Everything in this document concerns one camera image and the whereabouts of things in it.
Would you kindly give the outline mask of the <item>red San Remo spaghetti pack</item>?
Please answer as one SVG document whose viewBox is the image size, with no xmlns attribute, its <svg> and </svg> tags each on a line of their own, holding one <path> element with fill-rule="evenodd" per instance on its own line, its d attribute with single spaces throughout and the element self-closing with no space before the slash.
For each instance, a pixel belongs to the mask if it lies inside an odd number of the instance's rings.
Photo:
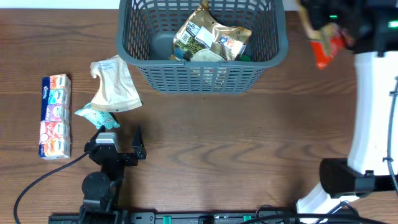
<svg viewBox="0 0 398 224">
<path fill-rule="evenodd" d="M 335 22 L 328 22 L 318 30 L 310 23 L 308 9 L 299 4 L 298 14 L 301 24 L 312 46 L 316 66 L 324 69 L 341 49 L 350 49 L 354 39 Z"/>
</svg>

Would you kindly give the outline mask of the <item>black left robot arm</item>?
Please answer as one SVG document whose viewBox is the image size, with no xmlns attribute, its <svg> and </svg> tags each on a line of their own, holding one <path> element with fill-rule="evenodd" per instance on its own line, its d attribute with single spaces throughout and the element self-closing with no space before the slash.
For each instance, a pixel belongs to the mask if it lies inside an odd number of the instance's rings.
<svg viewBox="0 0 398 224">
<path fill-rule="evenodd" d="M 136 128 L 131 147 L 132 152 L 119 152 L 117 134 L 107 133 L 104 126 L 86 143 L 84 151 L 101 170 L 87 175 L 82 183 L 85 209 L 108 212 L 118 206 L 124 169 L 146 159 L 140 127 Z"/>
</svg>

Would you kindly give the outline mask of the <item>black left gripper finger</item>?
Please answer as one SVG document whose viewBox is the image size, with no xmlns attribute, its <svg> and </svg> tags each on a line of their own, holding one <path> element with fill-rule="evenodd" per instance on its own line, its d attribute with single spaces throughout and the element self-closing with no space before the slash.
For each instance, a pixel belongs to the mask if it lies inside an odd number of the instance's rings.
<svg viewBox="0 0 398 224">
<path fill-rule="evenodd" d="M 132 148 L 134 150 L 136 150 L 136 149 L 143 150 L 144 149 L 144 143 L 142 141 L 141 127 L 139 125 L 136 127 L 136 132 L 134 134 L 133 141 L 132 141 Z"/>
<path fill-rule="evenodd" d="M 97 132 L 91 137 L 91 139 L 87 142 L 87 146 L 92 146 L 92 145 L 94 145 L 94 144 L 96 144 L 96 138 L 98 137 L 98 135 L 100 134 L 100 133 L 103 133 L 103 132 L 105 132 L 105 126 L 101 126 L 98 130 L 97 130 Z"/>
</svg>

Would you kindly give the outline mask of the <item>green lidded seasoning jar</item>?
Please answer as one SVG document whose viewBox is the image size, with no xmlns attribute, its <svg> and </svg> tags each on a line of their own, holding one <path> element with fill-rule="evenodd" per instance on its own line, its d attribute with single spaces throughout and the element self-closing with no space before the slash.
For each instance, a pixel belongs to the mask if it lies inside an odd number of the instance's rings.
<svg viewBox="0 0 398 224">
<path fill-rule="evenodd" d="M 242 62 L 251 62 L 252 59 L 251 59 L 250 56 L 242 54 L 242 56 L 240 56 L 240 58 L 239 58 L 239 61 L 242 61 Z"/>
</svg>

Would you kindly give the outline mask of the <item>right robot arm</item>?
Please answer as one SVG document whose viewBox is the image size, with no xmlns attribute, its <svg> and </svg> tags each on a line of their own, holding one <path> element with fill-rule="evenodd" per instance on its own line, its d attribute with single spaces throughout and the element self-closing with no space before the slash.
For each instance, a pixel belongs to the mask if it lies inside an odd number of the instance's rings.
<svg viewBox="0 0 398 224">
<path fill-rule="evenodd" d="M 397 2 L 309 0 L 298 6 L 319 68 L 342 47 L 354 53 L 349 155 L 322 160 L 319 183 L 296 204 L 299 222 L 330 223 L 350 202 L 397 190 Z"/>
</svg>

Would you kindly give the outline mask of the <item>gold foil snack bag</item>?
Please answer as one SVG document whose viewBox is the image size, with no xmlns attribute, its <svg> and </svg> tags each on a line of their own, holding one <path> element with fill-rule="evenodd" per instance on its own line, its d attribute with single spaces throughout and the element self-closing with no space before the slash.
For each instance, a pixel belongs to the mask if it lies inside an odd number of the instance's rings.
<svg viewBox="0 0 398 224">
<path fill-rule="evenodd" d="M 252 31 L 228 27 L 210 14 L 208 1 L 202 1 L 173 37 L 171 60 L 226 62 L 243 54 Z"/>
</svg>

